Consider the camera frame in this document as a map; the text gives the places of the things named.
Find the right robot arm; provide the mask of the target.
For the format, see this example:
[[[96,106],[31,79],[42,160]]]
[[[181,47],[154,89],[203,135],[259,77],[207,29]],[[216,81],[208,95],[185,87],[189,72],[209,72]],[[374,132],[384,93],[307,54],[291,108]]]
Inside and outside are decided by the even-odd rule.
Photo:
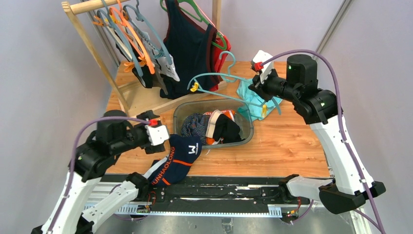
[[[281,98],[294,110],[320,141],[331,167],[330,179],[312,179],[292,174],[279,182],[285,202],[305,197],[321,202],[333,214],[352,211],[386,192],[364,168],[345,125],[338,94],[318,87],[318,64],[307,53],[287,59],[286,78],[278,76],[269,53],[258,51],[251,61],[256,72],[249,86],[266,101]]]

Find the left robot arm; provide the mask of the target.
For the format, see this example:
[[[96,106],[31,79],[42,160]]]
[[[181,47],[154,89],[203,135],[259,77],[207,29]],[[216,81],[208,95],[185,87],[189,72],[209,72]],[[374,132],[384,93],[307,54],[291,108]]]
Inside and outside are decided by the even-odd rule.
[[[83,144],[74,142],[66,182],[54,210],[32,233],[93,234],[123,205],[148,193],[148,178],[134,172],[112,193],[85,209],[94,188],[123,153],[136,148],[147,154],[163,152],[170,137],[167,126],[151,110],[137,117],[110,110],[93,124],[96,129]]]

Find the black cream-band underwear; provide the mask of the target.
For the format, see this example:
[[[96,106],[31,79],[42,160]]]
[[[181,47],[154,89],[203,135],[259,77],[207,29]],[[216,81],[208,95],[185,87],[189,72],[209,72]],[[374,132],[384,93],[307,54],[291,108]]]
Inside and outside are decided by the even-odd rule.
[[[132,56],[130,55],[127,46],[124,45],[121,39],[117,39],[116,48],[126,58],[126,61],[123,63],[125,66],[124,72],[132,72],[144,88],[153,88],[156,75],[150,73],[148,66],[144,64],[145,61],[141,60],[139,53],[136,51],[134,46],[131,45],[131,49],[135,57],[138,59],[138,63],[140,64],[140,68],[142,70],[142,75],[139,75],[137,69],[135,68],[135,63],[133,62]]]

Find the navy orange boxer underwear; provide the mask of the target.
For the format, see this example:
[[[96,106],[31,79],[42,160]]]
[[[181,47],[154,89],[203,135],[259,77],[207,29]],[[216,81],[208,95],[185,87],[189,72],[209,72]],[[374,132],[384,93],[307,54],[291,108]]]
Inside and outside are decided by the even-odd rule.
[[[161,160],[155,160],[144,174],[154,187],[176,184],[186,178],[190,168],[202,152],[198,136],[184,137],[172,134],[169,138],[170,152]]]

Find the grey-blue clip hanger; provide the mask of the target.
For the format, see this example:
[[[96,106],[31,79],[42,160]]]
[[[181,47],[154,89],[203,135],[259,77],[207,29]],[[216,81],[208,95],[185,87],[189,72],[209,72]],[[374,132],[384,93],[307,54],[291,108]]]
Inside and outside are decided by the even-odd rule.
[[[122,4],[116,7],[105,0],[100,1],[105,10],[98,10],[93,24],[107,30],[120,53],[126,58],[125,72],[134,72],[141,83],[148,86],[146,78],[159,72],[176,78],[174,61],[152,24],[135,5]]]

